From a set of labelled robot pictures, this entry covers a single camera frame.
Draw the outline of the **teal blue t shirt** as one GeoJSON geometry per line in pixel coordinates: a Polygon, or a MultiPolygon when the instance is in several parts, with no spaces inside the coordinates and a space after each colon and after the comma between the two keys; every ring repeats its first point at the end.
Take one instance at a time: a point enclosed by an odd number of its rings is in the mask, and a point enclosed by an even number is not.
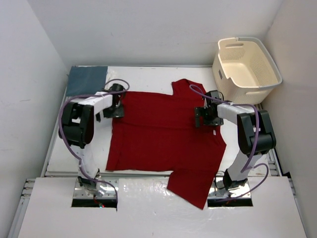
{"type": "Polygon", "coordinates": [[[72,66],[68,75],[66,97],[95,94],[105,87],[107,66],[72,66]]]}

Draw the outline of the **red t shirt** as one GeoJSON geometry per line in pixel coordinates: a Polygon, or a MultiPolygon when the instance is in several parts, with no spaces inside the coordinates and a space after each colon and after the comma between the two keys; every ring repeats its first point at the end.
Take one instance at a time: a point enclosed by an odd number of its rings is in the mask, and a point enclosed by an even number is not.
{"type": "Polygon", "coordinates": [[[204,102],[192,84],[172,82],[172,95],[127,92],[124,117],[112,121],[106,170],[169,171],[167,189],[203,209],[226,143],[220,127],[196,127],[194,109],[204,102]]]}

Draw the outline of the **white printed t shirt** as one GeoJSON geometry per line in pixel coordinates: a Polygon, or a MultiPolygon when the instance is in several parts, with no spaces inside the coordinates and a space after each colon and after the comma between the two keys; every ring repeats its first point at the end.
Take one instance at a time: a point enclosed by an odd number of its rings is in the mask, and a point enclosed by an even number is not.
{"type": "Polygon", "coordinates": [[[106,73],[106,83],[108,83],[110,80],[112,79],[116,79],[117,78],[117,72],[115,67],[109,66],[107,68],[107,73],[106,73]]]}

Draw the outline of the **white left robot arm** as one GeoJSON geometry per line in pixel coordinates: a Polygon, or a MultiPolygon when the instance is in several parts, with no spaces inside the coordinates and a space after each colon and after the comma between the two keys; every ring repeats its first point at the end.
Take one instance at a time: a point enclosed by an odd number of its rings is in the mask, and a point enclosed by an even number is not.
{"type": "Polygon", "coordinates": [[[95,123],[102,119],[122,118],[122,99],[127,88],[114,83],[109,89],[95,94],[73,96],[61,106],[58,114],[59,137],[78,163],[78,182],[90,193],[98,191],[101,184],[113,187],[100,177],[95,163],[91,142],[95,123]]]}

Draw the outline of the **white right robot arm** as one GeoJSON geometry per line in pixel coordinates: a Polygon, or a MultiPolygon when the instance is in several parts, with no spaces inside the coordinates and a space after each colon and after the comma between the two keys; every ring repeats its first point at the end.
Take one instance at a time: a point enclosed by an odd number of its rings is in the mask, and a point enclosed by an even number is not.
{"type": "Polygon", "coordinates": [[[220,99],[220,92],[209,91],[202,95],[204,104],[195,107],[195,124],[221,126],[227,120],[237,126],[239,152],[232,165],[223,175],[224,189],[229,190],[244,185],[257,161],[276,146],[276,137],[269,114],[254,105],[235,104],[220,99]]]}

